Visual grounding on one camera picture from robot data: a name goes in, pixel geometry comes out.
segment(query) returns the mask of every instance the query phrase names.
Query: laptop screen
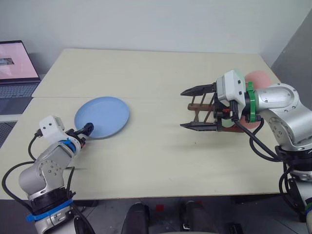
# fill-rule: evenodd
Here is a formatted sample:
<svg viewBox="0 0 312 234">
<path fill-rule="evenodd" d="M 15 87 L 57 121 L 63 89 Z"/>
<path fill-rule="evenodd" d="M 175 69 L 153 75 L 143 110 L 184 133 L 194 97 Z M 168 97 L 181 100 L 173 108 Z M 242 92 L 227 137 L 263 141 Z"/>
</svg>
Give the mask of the laptop screen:
<svg viewBox="0 0 312 234">
<path fill-rule="evenodd" d="M 0 42 L 0 83 L 39 80 L 21 41 Z"/>
</svg>

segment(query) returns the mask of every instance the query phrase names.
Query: green ring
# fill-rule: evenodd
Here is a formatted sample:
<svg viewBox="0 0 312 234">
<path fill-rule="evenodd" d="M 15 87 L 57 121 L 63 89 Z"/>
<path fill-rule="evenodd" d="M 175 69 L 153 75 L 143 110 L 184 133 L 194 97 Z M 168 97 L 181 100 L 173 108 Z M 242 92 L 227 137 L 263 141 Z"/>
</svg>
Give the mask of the green ring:
<svg viewBox="0 0 312 234">
<path fill-rule="evenodd" d="M 309 203 L 309 204 L 306 206 L 306 209 L 305 209 L 305 210 L 308 210 L 310 207 L 312 207 L 312 202 Z"/>
<path fill-rule="evenodd" d="M 246 91 L 249 95 L 250 99 L 250 123 L 255 122 L 255 95 L 254 95 L 254 87 L 253 87 L 253 82 L 248 81 Z"/>
</svg>

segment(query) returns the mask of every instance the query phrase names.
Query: laptop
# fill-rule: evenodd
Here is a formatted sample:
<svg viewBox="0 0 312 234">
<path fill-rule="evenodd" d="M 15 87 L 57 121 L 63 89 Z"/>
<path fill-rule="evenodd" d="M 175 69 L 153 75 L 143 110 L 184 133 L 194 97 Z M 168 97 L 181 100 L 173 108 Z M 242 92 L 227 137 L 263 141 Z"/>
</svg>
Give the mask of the laptop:
<svg viewBox="0 0 312 234">
<path fill-rule="evenodd" d="M 23 42 L 0 41 L 0 115 L 22 114 L 39 83 Z"/>
</svg>

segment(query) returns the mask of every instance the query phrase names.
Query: white wall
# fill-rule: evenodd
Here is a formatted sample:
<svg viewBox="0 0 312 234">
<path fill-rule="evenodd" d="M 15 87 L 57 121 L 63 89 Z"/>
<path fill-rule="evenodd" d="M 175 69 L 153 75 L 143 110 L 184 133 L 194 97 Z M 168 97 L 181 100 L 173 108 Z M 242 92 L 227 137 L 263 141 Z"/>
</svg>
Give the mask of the white wall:
<svg viewBox="0 0 312 234">
<path fill-rule="evenodd" d="M 271 65 L 310 8 L 311 0 L 0 0 L 0 40 L 23 40 L 39 73 L 65 47 L 259 53 Z"/>
</svg>

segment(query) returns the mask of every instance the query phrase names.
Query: blue ring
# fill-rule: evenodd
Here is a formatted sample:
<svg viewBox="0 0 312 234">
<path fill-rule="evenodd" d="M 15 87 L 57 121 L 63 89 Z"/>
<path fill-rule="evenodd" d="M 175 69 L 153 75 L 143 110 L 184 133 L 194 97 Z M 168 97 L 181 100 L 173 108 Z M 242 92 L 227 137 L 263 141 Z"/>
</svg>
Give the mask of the blue ring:
<svg viewBox="0 0 312 234">
<path fill-rule="evenodd" d="M 42 213 L 42 214 L 39 214 L 39 215 L 32 215 L 32 214 L 29 214 L 28 216 L 26 216 L 26 220 L 27 220 L 28 222 L 41 220 L 41 219 L 43 219 L 43 218 L 46 218 L 46 217 L 48 217 L 48 216 L 54 214 L 55 212 L 57 212 L 57 211 L 59 211 L 59 210 L 65 208 L 66 206 L 68 206 L 68 205 L 71 204 L 72 202 L 73 202 L 73 200 L 72 200 L 72 199 L 69 199 L 69 200 L 65 201 L 64 203 L 62 203 L 62 204 L 56 206 L 55 208 L 53 208 L 53 209 L 51 209 L 51 210 L 49 210 L 49 211 L 47 211 L 47 212 L 44 212 L 44 213 Z"/>
<path fill-rule="evenodd" d="M 66 140 L 60 140 L 60 143 L 63 143 L 64 145 L 68 146 L 74 153 L 76 152 L 76 147 L 75 145 L 70 141 L 69 138 Z"/>
</svg>

